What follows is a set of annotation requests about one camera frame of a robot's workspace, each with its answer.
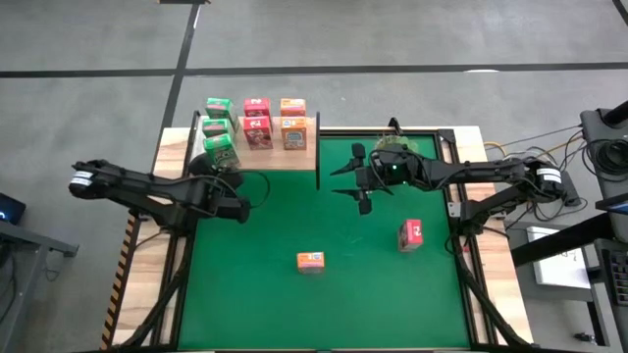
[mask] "wooden table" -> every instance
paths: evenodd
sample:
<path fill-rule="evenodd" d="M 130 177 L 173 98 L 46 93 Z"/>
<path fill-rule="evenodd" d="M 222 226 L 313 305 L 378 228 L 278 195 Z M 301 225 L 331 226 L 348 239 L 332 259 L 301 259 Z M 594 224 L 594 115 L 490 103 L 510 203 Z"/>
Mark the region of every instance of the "wooden table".
<path fill-rule="evenodd" d="M 322 127 L 326 129 L 356 129 L 356 127 Z M 404 129 L 438 129 L 441 127 L 413 126 Z M 455 126 L 457 152 L 460 161 L 482 162 L 487 161 L 482 135 L 477 126 Z M 360 129 L 384 131 L 389 127 L 360 127 Z M 159 150 L 153 173 L 159 177 L 177 178 L 182 175 L 183 160 L 189 128 L 166 128 L 159 143 Z M 450 161 L 451 155 L 444 144 L 445 160 Z M 494 194 L 495 187 L 491 183 L 465 184 L 469 199 L 482 200 Z M 451 189 L 455 201 L 457 193 Z M 487 226 L 503 229 L 503 223 L 489 221 Z M 136 241 L 141 241 L 159 231 L 158 227 L 150 222 L 139 222 L 130 216 L 126 229 L 125 240 L 121 249 L 119 268 L 116 271 L 111 302 L 107 309 L 105 328 L 102 334 L 101 348 L 110 344 L 124 342 L 131 336 L 137 326 L 143 321 L 159 296 L 162 274 L 166 262 L 166 253 L 171 241 L 170 235 L 162 234 L 146 242 L 141 247 L 131 250 L 132 235 L 137 231 Z M 486 285 L 489 296 L 495 303 L 506 321 L 514 330 L 528 342 L 532 342 L 532 333 L 521 297 L 515 268 L 510 257 L 507 240 L 495 233 L 485 231 L 477 237 L 480 258 L 482 261 Z M 179 239 L 175 253 L 175 264 L 181 259 L 185 239 Z M 165 313 L 162 327 L 161 343 L 169 341 L 172 312 L 175 298 L 171 300 Z M 486 342 L 483 314 L 479 304 L 473 298 L 474 317 L 480 342 Z M 150 342 L 150 335 L 145 344 Z M 499 336 L 501 344 L 505 342 Z"/>

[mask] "green tabletop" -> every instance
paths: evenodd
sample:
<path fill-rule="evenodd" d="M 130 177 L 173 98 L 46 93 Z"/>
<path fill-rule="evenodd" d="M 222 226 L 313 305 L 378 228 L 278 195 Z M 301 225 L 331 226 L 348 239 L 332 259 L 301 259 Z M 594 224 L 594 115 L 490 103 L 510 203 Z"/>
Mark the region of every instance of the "green tabletop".
<path fill-rule="evenodd" d="M 436 157 L 431 136 L 414 137 Z M 372 194 L 373 212 L 335 188 L 354 188 L 344 166 L 351 144 L 374 138 L 322 138 L 321 189 L 313 172 L 269 172 L 272 192 L 244 225 L 207 220 L 197 227 L 183 308 L 180 349 L 468 347 L 442 192 L 396 186 Z M 240 192 L 263 197 L 261 176 Z M 423 222 L 424 244 L 397 250 L 406 219 Z M 298 252 L 325 252 L 321 275 L 296 269 Z"/>

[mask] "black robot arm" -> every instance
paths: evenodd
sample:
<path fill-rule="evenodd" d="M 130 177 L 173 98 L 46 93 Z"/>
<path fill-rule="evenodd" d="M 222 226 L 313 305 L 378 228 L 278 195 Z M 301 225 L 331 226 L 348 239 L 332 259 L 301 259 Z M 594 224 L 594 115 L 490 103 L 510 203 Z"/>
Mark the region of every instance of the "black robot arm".
<path fill-rule="evenodd" d="M 527 201 L 539 203 L 558 199 L 564 192 L 560 171 L 538 159 L 511 159 L 493 162 L 450 164 L 426 158 L 393 143 L 374 150 L 368 156 L 364 146 L 352 146 L 353 158 L 332 173 L 355 172 L 357 189 L 334 190 L 358 201 L 362 215 L 372 210 L 369 193 L 383 190 L 393 194 L 392 186 L 407 183 L 425 191 L 439 190 L 450 184 L 469 182 L 507 182 L 511 186 L 482 201 L 450 204 L 449 213 L 458 218 L 464 233 L 479 233 L 489 216 L 509 213 Z M 369 165 L 364 164 L 368 158 Z"/>
<path fill-rule="evenodd" d="M 216 176 L 168 179 L 129 171 L 104 160 L 77 162 L 69 189 L 78 198 L 109 199 L 150 215 L 158 226 L 186 230 L 201 218 L 227 218 L 246 222 L 248 200 L 235 187 Z"/>

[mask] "gray floor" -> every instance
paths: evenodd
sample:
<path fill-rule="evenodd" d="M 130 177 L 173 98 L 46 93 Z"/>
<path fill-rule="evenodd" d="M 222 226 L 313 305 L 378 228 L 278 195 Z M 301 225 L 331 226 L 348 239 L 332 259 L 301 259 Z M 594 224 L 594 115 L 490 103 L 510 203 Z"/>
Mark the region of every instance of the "gray floor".
<path fill-rule="evenodd" d="M 172 69 L 189 10 L 152 0 L 0 0 L 0 71 Z M 187 66 L 628 62 L 627 37 L 611 0 L 216 0 L 201 8 Z M 74 260 L 50 259 L 62 273 L 39 284 L 21 351 L 97 347 L 126 211 L 72 198 L 70 165 L 106 158 L 147 171 L 171 83 L 0 79 L 0 191 L 27 202 L 25 227 L 80 244 Z M 395 116 L 407 126 L 480 126 L 485 140 L 505 142 L 621 103 L 628 71 L 186 77 L 173 126 L 188 126 L 210 95 L 303 97 L 325 126 L 381 125 Z M 551 147 L 573 132 L 534 144 Z M 581 196 L 601 197 L 579 159 L 569 172 Z M 556 222 L 595 213 L 590 205 Z M 525 301 L 537 343 L 607 351 L 570 337 L 591 331 L 584 304 Z"/>

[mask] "cardboard box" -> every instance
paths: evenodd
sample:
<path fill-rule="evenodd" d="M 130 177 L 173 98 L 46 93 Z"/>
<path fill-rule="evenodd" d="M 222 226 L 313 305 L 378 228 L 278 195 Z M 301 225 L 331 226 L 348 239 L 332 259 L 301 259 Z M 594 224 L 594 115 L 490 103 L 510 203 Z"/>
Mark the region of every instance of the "cardboard box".
<path fill-rule="evenodd" d="M 284 149 L 307 149 L 307 120 L 305 118 L 282 117 L 282 140 Z"/>
<path fill-rule="evenodd" d="M 224 168 L 239 166 L 236 148 L 227 133 L 205 138 L 203 144 L 212 165 Z"/>
<path fill-rule="evenodd" d="M 272 149 L 272 129 L 269 117 L 246 117 L 244 118 L 244 137 L 248 142 L 248 147 L 252 150 Z"/>
<path fill-rule="evenodd" d="M 280 104 L 282 117 L 305 117 L 305 99 L 282 98 Z"/>
<path fill-rule="evenodd" d="M 399 251 L 411 252 L 423 244 L 421 220 L 405 220 L 397 234 Z"/>
<path fill-rule="evenodd" d="M 231 99 L 227 98 L 207 98 L 205 112 L 209 119 L 229 119 L 232 122 L 234 132 L 239 131 L 239 120 L 237 119 L 236 108 Z"/>
<path fill-rule="evenodd" d="M 320 274 L 325 270 L 325 254 L 322 252 L 298 253 L 296 267 L 302 274 Z"/>
<path fill-rule="evenodd" d="M 234 138 L 234 128 L 229 119 L 205 118 L 203 119 L 202 130 L 205 137 L 213 137 L 227 133 L 231 138 Z"/>
<path fill-rule="evenodd" d="M 244 99 L 245 117 L 270 117 L 271 100 L 268 98 L 247 98 Z"/>

